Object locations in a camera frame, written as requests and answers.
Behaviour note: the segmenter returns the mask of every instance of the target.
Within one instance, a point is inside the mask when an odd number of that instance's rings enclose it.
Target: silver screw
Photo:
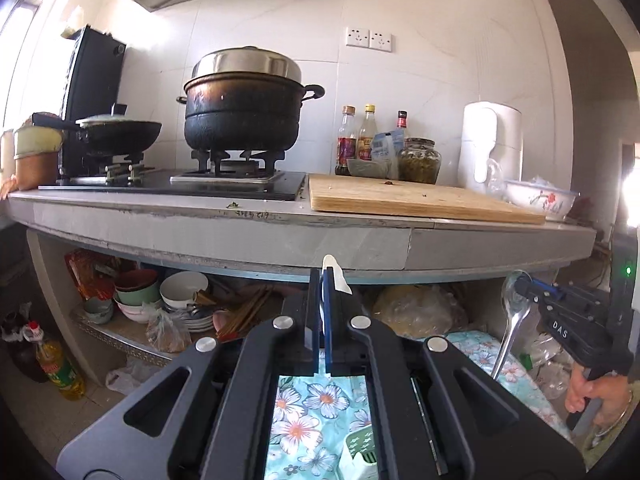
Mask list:
[[[358,330],[364,330],[371,326],[371,320],[367,316],[354,316],[351,318],[351,326]]]
[[[427,348],[432,352],[444,352],[447,346],[449,343],[443,337],[432,337],[427,341]]]
[[[196,341],[196,350],[198,352],[211,352],[218,342],[212,337],[201,337]]]
[[[286,330],[293,326],[293,318],[289,316],[278,316],[273,320],[273,327],[278,330]]]

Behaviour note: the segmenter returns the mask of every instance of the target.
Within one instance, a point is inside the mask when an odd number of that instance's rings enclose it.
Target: green bowl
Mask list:
[[[143,303],[155,303],[160,299],[160,286],[158,282],[153,282],[151,285],[141,288],[140,290],[132,290],[125,292],[124,290],[118,291],[120,302],[129,306],[140,306]]]

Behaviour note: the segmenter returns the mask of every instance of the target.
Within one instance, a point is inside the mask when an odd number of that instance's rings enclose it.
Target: black frying pan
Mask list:
[[[87,155],[95,157],[131,155],[149,148],[160,134],[161,123],[129,121],[113,116],[100,121],[80,120],[78,123],[43,114],[32,114],[34,126],[75,132],[86,143]]]

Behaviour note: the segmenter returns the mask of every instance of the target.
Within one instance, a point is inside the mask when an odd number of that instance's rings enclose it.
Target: metal ladle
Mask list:
[[[498,375],[500,375],[504,361],[511,351],[516,332],[522,321],[531,311],[531,302],[527,298],[519,295],[514,289],[516,280],[522,275],[531,281],[531,277],[526,272],[516,270],[505,278],[504,284],[502,285],[502,308],[507,317],[507,329],[502,338],[502,344],[500,345],[498,357],[495,360],[494,369],[491,371],[491,377],[493,379],[497,379]]]

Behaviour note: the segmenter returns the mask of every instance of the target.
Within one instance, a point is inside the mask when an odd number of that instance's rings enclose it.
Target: human hand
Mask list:
[[[615,423],[626,410],[629,403],[629,384],[625,376],[604,376],[594,381],[588,381],[583,376],[584,367],[574,363],[571,371],[571,381],[566,392],[564,406],[570,413],[584,410],[585,397],[602,399],[602,407],[593,419],[601,427]]]

